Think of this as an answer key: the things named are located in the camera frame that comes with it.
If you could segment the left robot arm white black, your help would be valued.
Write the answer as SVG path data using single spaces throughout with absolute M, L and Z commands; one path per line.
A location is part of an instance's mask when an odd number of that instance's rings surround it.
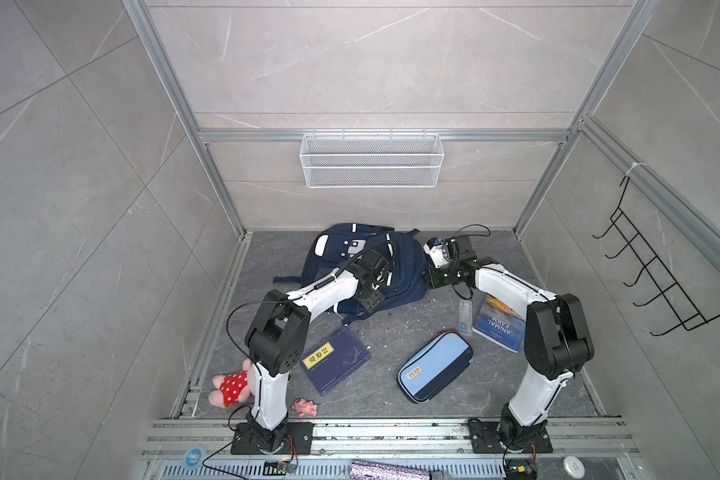
M 265 295 L 244 338 L 254 397 L 246 422 L 257 448 L 274 453 L 285 440 L 289 375 L 302 358 L 311 322 L 350 299 L 369 312 L 376 310 L 393 268 L 392 254 L 369 248 L 299 290 Z

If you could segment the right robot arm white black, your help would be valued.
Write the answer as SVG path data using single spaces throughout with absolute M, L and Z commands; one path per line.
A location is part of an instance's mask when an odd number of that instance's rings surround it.
M 504 405 L 498 425 L 502 446 L 520 452 L 545 432 L 559 393 L 594 356 L 581 301 L 557 295 L 516 276 L 490 257 L 478 258 L 467 235 L 431 238 L 424 245 L 430 286 L 464 282 L 496 298 L 524 321 L 523 380 Z

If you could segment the navy blue student backpack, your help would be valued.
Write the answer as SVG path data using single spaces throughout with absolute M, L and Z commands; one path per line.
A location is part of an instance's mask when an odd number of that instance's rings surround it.
M 300 275 L 276 276 L 273 282 L 306 287 L 331 272 L 351 273 L 358 279 L 358 295 L 339 302 L 336 311 L 348 323 L 365 320 L 425 296 L 427 257 L 418 233 L 359 223 L 334 225 L 313 241 Z

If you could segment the Animal Farm paperback book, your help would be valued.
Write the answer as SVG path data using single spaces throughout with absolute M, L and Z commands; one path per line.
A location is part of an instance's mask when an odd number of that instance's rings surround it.
M 502 348 L 517 353 L 523 345 L 526 322 L 514 310 L 486 294 L 473 322 L 473 331 Z

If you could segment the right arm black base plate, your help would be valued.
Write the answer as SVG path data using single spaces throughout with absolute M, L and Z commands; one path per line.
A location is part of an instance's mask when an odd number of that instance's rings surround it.
M 553 452 L 546 420 L 536 425 L 522 426 L 512 418 L 501 418 L 499 421 L 469 418 L 466 427 L 472 450 L 476 454 Z

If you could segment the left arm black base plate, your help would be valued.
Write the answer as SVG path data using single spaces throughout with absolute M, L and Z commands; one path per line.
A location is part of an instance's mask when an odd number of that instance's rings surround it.
M 282 454 L 307 455 L 311 452 L 314 424 L 285 422 L 274 430 L 267 430 L 256 422 L 235 426 L 232 455 Z

